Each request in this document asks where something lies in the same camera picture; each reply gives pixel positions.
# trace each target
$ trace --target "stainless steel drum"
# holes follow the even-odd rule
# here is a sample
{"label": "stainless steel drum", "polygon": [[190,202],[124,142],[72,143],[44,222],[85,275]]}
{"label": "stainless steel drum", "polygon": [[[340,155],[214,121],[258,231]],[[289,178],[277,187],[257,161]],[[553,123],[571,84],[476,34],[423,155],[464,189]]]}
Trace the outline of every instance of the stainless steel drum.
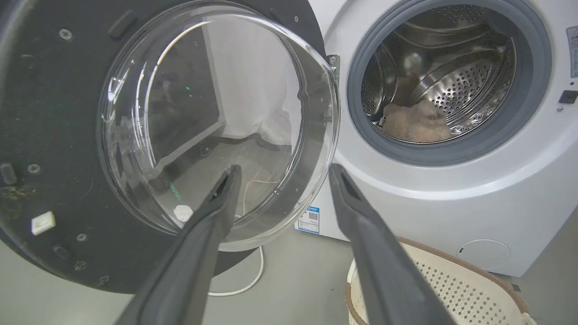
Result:
{"label": "stainless steel drum", "polygon": [[387,104],[411,107],[423,100],[447,114],[448,140],[487,121],[501,108],[516,71],[513,41],[493,31],[487,16],[480,7],[446,6],[419,14],[390,34],[362,83],[370,121],[381,130]]}

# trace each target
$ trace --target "washing machine door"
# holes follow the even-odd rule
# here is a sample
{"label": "washing machine door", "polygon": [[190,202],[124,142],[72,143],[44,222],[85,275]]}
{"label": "washing machine door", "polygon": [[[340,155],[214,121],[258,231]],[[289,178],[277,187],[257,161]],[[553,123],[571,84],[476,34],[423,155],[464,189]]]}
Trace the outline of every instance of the washing machine door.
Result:
{"label": "washing machine door", "polygon": [[307,0],[0,9],[0,235],[38,267],[134,292],[238,164],[223,272],[320,188],[339,104]]}

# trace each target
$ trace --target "laundry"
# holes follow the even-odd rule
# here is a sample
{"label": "laundry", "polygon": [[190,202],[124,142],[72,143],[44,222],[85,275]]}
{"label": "laundry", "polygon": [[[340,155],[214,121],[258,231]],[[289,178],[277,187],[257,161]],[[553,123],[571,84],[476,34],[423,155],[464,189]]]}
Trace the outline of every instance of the laundry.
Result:
{"label": "laundry", "polygon": [[383,132],[409,142],[437,142],[451,137],[447,114],[429,101],[421,101],[412,107],[388,104],[383,109],[385,123]]}

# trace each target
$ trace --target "power cord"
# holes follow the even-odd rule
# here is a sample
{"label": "power cord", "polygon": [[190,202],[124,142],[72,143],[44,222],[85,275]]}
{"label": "power cord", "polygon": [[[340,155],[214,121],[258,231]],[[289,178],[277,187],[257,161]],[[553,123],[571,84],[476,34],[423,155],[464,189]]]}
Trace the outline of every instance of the power cord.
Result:
{"label": "power cord", "polygon": [[[264,180],[250,180],[247,185],[245,186],[245,193],[243,194],[243,215],[245,215],[245,198],[247,197],[247,190],[249,189],[249,184],[251,183],[264,183],[264,184],[277,184],[277,182],[266,182]],[[259,267],[259,273],[255,277],[255,279],[249,283],[246,287],[239,289],[237,291],[230,291],[230,292],[209,292],[209,296],[211,297],[229,297],[234,296],[236,294],[244,293],[245,291],[252,288],[257,281],[261,279],[261,275],[263,275],[263,268],[265,265],[265,256],[263,255],[263,246],[259,246],[259,254],[261,255],[261,266]]]}

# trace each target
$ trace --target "beige laundry basket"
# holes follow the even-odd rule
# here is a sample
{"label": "beige laundry basket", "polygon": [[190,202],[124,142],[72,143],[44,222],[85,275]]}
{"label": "beige laundry basket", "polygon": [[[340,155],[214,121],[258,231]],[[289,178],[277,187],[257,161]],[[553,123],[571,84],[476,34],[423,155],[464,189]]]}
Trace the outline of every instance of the beige laundry basket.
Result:
{"label": "beige laundry basket", "polygon": [[[457,324],[536,325],[520,296],[494,275],[420,243],[399,241]],[[345,299],[349,324],[367,325],[355,261],[347,274]]]}

